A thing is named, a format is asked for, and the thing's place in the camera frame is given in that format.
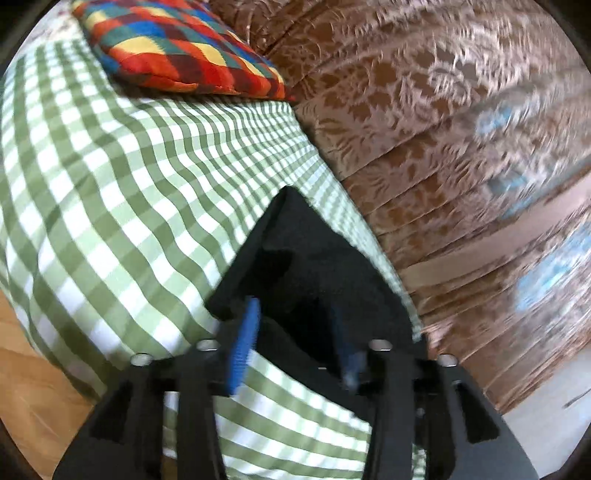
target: blue object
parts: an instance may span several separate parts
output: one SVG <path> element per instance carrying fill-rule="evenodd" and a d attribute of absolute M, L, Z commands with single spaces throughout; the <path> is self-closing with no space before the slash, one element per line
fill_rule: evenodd
<path fill-rule="evenodd" d="M 228 378 L 226 386 L 230 395 L 234 395 L 244 380 L 248 354 L 256 343 L 261 324 L 261 304 L 255 297 L 246 300 L 246 311 L 240 325 L 238 337 L 228 359 Z"/>

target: patchwork pillow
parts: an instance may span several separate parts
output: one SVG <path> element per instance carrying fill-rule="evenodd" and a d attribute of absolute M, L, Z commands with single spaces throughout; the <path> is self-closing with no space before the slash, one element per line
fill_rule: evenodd
<path fill-rule="evenodd" d="M 168 92 L 285 100 L 283 78 L 207 6 L 194 0 L 74 0 L 109 73 Z"/>

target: wooden floor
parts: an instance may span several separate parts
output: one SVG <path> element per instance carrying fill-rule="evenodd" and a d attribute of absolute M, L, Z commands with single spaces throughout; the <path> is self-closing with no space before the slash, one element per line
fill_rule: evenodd
<path fill-rule="evenodd" d="M 31 466 L 49 480 L 91 404 L 28 344 L 0 293 L 0 418 Z"/>

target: white floor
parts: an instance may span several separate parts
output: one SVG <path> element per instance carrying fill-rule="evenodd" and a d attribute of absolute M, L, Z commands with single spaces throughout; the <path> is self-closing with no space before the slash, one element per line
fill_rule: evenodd
<path fill-rule="evenodd" d="M 591 346 L 504 416 L 538 475 L 558 470 L 591 423 Z"/>

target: green gingham fabric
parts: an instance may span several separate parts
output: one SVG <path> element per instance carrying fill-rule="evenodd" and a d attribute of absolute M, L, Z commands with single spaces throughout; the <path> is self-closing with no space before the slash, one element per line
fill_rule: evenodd
<path fill-rule="evenodd" d="M 289 104 L 116 85 L 83 40 L 25 54 L 0 96 L 0 283 L 33 347 L 81 392 L 103 394 L 135 352 L 174 355 L 215 334 L 203 299 L 288 184 L 371 259 L 420 330 Z M 175 406 L 171 394 L 171 456 Z M 369 425 L 257 353 L 216 413 L 233 476 L 361 477 Z M 417 478 L 424 460 L 416 450 Z"/>

